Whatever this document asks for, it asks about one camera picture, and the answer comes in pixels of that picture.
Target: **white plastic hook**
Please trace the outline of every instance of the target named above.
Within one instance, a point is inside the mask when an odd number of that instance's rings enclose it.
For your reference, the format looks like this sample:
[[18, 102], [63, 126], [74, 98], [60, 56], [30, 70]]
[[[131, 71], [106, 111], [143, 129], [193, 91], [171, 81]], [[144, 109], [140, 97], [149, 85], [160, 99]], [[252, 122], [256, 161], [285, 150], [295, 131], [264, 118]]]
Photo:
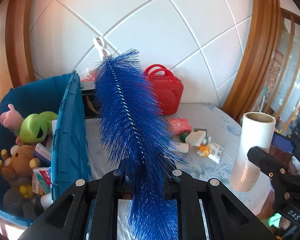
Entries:
[[107, 49], [107, 45], [105, 44], [102, 37], [94, 37], [93, 44], [99, 52], [99, 57], [101, 60], [104, 60], [106, 57], [110, 56], [111, 53]]

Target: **red suitcase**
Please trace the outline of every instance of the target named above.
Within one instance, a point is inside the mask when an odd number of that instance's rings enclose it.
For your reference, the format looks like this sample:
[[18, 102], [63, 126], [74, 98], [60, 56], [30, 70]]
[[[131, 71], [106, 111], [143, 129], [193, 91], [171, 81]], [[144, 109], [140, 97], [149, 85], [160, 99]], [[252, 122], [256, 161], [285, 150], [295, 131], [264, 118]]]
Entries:
[[[154, 67], [160, 68], [149, 73]], [[164, 75], [156, 75], [160, 71], [164, 71]], [[162, 114], [175, 114], [183, 92], [182, 82], [170, 70], [159, 64], [149, 66], [144, 74], [148, 76], [149, 81], [153, 84]]]

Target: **brown plush toy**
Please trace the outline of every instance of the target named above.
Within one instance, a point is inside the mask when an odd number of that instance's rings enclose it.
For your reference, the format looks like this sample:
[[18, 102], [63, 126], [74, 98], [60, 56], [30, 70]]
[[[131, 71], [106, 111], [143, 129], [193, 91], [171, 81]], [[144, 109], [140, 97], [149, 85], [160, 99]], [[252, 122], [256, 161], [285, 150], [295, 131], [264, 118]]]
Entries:
[[11, 149], [9, 158], [7, 150], [1, 151], [0, 174], [8, 181], [14, 182], [19, 177], [32, 176], [32, 170], [40, 166], [40, 160], [34, 156], [34, 146], [23, 145]]

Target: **red handle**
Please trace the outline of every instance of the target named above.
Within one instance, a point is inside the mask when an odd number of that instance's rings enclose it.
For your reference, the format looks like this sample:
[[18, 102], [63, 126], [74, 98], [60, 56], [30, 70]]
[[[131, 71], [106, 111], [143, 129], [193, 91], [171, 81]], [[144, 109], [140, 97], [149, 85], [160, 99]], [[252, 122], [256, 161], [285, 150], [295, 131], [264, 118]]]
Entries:
[[166, 67], [163, 66], [163, 65], [160, 65], [160, 64], [153, 64], [153, 65], [151, 65], [151, 66], [149, 66], [149, 67], [146, 68], [146, 70], [144, 71], [144, 74], [147, 76], [147, 75], [149, 74], [149, 71], [150, 71], [151, 69], [153, 69], [154, 67], [159, 67], [160, 69], [166, 69]]
[[170, 82], [175, 82], [175, 81], [176, 81], [176, 79], [175, 79], [174, 75], [172, 74], [172, 72], [171, 72], [170, 70], [166, 69], [166, 68], [164, 68], [164, 69], [162, 69], [162, 68], [161, 68], [161, 69], [156, 69], [156, 70], [152, 71], [152, 72], [148, 75], [148, 77], [149, 77], [149, 78], [154, 78], [154, 75], [155, 75], [156, 73], [160, 72], [160, 71], [164, 71], [165, 76], [169, 76], [169, 81], [170, 81]]

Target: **pink package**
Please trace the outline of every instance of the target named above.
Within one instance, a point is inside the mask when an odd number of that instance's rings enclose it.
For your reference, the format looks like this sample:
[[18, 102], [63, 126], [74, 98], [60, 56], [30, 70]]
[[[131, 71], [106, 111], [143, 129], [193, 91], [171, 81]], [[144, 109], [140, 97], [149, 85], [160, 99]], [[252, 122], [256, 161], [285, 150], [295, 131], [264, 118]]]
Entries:
[[192, 127], [186, 118], [169, 118], [170, 132], [173, 135], [181, 135], [185, 132], [191, 132]]

